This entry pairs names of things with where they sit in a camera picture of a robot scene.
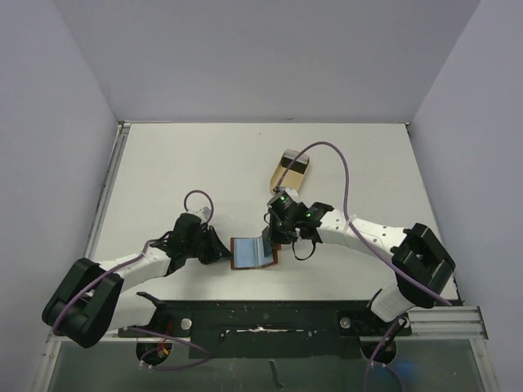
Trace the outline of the brown leather card holder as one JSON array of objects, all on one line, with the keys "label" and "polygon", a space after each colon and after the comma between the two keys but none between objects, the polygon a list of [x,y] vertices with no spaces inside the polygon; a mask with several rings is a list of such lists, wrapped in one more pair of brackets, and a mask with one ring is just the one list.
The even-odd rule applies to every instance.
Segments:
[{"label": "brown leather card holder", "polygon": [[231,238],[230,250],[233,258],[230,261],[232,270],[260,270],[278,263],[278,252],[281,246],[273,251],[273,255],[264,257],[262,237]]}]

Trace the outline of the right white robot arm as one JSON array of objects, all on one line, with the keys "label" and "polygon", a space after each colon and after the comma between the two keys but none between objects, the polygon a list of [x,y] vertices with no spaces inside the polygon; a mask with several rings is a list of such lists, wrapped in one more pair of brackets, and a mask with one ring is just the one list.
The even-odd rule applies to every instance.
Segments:
[{"label": "right white robot arm", "polygon": [[376,256],[394,272],[394,282],[378,290],[364,313],[364,324],[372,333],[384,333],[393,319],[414,307],[452,305],[442,292],[456,264],[426,225],[401,228],[350,218],[326,203],[308,207],[284,190],[269,200],[267,213],[262,237],[269,246],[293,245],[299,239],[311,241],[312,247],[339,245]]}]

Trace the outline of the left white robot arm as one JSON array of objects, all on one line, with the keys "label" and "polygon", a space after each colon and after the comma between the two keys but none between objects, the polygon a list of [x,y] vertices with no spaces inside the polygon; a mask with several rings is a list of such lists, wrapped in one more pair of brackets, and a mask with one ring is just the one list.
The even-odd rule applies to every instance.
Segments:
[{"label": "left white robot arm", "polygon": [[148,240],[138,253],[111,261],[76,260],[46,303],[42,321],[83,348],[124,327],[158,335],[167,322],[161,302],[136,286],[174,274],[189,259],[211,265],[232,256],[202,214],[184,212],[173,229]]}]

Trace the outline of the tan oval cardboard tray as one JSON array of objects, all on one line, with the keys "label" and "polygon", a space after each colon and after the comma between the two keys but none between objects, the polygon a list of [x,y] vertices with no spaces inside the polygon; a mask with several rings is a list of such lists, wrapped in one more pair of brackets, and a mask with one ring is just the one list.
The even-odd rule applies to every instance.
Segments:
[{"label": "tan oval cardboard tray", "polygon": [[271,193],[275,194],[276,187],[286,186],[294,188],[299,194],[300,188],[302,187],[302,184],[306,178],[307,171],[305,174],[299,174],[295,171],[290,171],[289,167],[287,169],[284,169],[280,166],[279,160],[279,163],[277,164],[276,169],[273,172],[273,175],[270,179]]}]

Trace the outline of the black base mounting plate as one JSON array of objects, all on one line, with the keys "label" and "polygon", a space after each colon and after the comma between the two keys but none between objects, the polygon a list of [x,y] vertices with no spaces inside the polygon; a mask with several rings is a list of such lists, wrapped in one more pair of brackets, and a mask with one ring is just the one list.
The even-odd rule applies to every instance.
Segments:
[{"label": "black base mounting plate", "polygon": [[190,359],[357,359],[389,327],[364,301],[166,301],[146,328],[187,339]]}]

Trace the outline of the aluminium rail front right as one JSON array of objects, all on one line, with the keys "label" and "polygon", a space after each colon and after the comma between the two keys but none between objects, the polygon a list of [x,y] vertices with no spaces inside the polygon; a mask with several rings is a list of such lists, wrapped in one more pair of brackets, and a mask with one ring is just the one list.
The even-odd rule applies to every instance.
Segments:
[{"label": "aluminium rail front right", "polygon": [[479,306],[437,306],[431,310],[412,308],[408,316],[410,334],[405,339],[489,339]]}]

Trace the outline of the aluminium rail left edge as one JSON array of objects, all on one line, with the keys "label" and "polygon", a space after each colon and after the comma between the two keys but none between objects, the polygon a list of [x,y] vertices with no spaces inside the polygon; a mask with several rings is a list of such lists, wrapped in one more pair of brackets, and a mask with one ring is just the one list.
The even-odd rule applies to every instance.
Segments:
[{"label": "aluminium rail left edge", "polygon": [[[105,178],[101,187],[100,197],[98,198],[96,212],[93,218],[91,231],[87,237],[87,246],[83,255],[92,259],[96,252],[97,243],[101,235],[101,229],[104,223],[107,207],[110,203],[110,197],[114,182],[118,174],[119,164],[121,162],[128,134],[130,132],[130,122],[118,122],[118,129],[114,140],[114,145],[110,155],[110,161],[105,173]],[[37,375],[31,387],[31,391],[48,391],[51,383],[54,368],[56,366],[58,354],[60,353],[61,340],[57,339],[49,331],[46,339],[46,345],[42,352]]]}]

